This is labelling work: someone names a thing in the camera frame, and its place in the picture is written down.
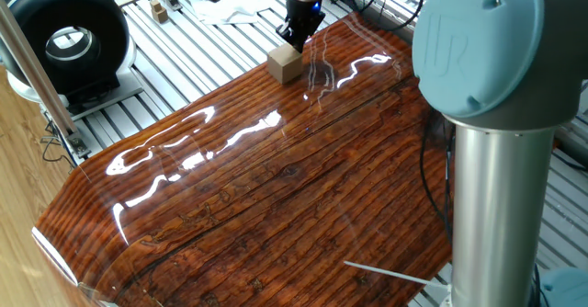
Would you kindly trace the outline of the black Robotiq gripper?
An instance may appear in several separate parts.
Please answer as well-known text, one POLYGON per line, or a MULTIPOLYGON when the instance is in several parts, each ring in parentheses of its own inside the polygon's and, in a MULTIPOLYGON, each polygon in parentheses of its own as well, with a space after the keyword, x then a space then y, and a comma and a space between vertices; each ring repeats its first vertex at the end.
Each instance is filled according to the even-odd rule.
POLYGON ((322 0, 287 0, 286 9, 286 20, 276 29, 276 33, 294 50, 303 53, 306 42, 321 29, 325 18, 322 0))

